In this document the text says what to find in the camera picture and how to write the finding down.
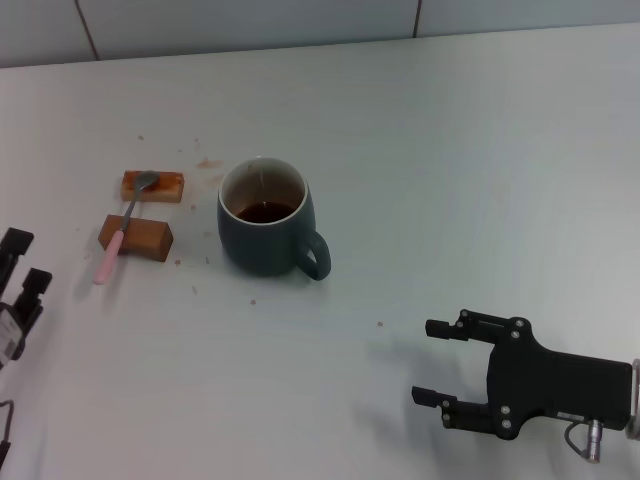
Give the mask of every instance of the dark liquid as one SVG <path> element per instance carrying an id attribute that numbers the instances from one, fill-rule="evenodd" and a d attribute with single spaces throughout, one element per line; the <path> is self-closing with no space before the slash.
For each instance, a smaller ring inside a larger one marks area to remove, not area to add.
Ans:
<path id="1" fill-rule="evenodd" d="M 294 211 L 294 208 L 282 203 L 262 202 L 245 208 L 238 218 L 251 223 L 271 223 L 288 217 Z"/>

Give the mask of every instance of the cable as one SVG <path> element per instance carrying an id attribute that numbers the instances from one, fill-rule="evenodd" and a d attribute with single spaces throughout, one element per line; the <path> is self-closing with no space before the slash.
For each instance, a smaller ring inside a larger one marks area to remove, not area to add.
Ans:
<path id="1" fill-rule="evenodd" d="M 413 24 L 413 38 L 418 36 L 418 27 L 420 25 L 420 11 L 422 10 L 422 0 L 418 0 L 418 9 L 416 10 L 416 21 Z"/>
<path id="2" fill-rule="evenodd" d="M 76 4 L 76 10 L 78 11 L 78 16 L 80 17 L 80 21 L 82 22 L 82 26 L 84 27 L 84 33 L 87 35 L 87 40 L 89 40 L 89 45 L 91 46 L 91 51 L 93 52 L 93 58 L 95 58 L 96 60 L 100 60 L 100 56 L 98 55 L 98 50 L 96 49 L 96 46 L 93 43 L 93 38 L 91 38 L 91 32 L 89 31 L 89 26 L 87 25 L 87 21 L 84 19 L 82 8 L 80 8 L 79 0 L 73 0 L 73 1 Z"/>
<path id="3" fill-rule="evenodd" d="M 11 433 L 11 421 L 13 420 L 13 400 L 0 402 L 0 407 L 7 405 L 9 405 L 9 413 L 7 414 L 7 421 L 4 424 L 4 439 L 0 442 L 0 469 L 2 469 L 4 459 L 7 458 L 7 453 L 9 453 L 9 448 L 11 448 L 9 434 Z"/>
<path id="4" fill-rule="evenodd" d="M 573 422 L 571 425 L 569 425 L 567 427 L 567 429 L 564 431 L 564 441 L 567 442 L 567 445 L 569 445 L 571 447 L 571 450 L 573 450 L 578 455 L 580 455 L 580 457 L 586 458 L 587 451 L 586 450 L 580 450 L 576 446 L 576 444 L 571 441 L 571 438 L 569 437 L 569 434 L 571 433 L 571 430 L 576 428 L 578 425 L 580 425 L 580 422 Z"/>
<path id="5" fill-rule="evenodd" d="M 11 421 L 13 420 L 13 400 L 7 400 L 0 402 L 0 407 L 9 405 L 9 414 L 7 415 L 7 421 L 4 424 L 4 441 L 9 441 L 9 434 L 11 433 Z"/>

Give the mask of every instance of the dark gray mug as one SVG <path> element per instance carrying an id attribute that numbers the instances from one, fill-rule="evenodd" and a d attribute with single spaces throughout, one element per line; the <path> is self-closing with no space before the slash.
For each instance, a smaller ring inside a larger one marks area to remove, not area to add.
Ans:
<path id="1" fill-rule="evenodd" d="M 309 185 L 282 160 L 248 160 L 220 184 L 220 240 L 229 257 L 247 272 L 279 275 L 298 266 L 312 279 L 322 280 L 331 271 L 331 257 L 315 229 Z"/>

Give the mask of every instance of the white wall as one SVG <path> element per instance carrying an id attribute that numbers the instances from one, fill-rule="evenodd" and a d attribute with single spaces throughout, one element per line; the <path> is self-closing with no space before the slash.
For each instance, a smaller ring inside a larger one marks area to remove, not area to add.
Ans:
<path id="1" fill-rule="evenodd" d="M 101 58 L 410 38 L 418 0 L 81 0 Z"/>
<path id="2" fill-rule="evenodd" d="M 73 0 L 0 0 L 0 68 L 92 59 Z"/>
<path id="3" fill-rule="evenodd" d="M 420 37 L 640 21 L 640 0 L 423 0 Z"/>
<path id="4" fill-rule="evenodd" d="M 101 58 L 412 35 L 418 0 L 80 0 Z M 640 21 L 640 0 L 423 0 L 419 36 Z M 0 0 L 0 67 L 93 56 L 74 0 Z"/>

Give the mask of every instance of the wooden block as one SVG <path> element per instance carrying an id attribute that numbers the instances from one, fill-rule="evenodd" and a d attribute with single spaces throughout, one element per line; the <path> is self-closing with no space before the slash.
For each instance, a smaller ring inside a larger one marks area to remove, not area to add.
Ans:
<path id="1" fill-rule="evenodd" d="M 122 216 L 107 215 L 98 236 L 98 241 L 102 248 L 107 249 L 111 237 L 121 225 Z M 173 235 L 168 223 L 132 218 L 127 231 L 124 233 L 124 239 L 118 254 L 131 253 L 156 262 L 164 262 L 167 260 L 172 243 Z"/>
<path id="2" fill-rule="evenodd" d="M 122 177 L 120 186 L 120 196 L 122 200 L 133 200 L 133 181 L 141 173 L 139 170 L 127 170 Z M 182 190 L 184 190 L 184 175 L 177 172 L 156 172 L 160 178 L 158 181 L 142 190 L 141 202 L 165 202 L 180 203 L 182 200 Z"/>

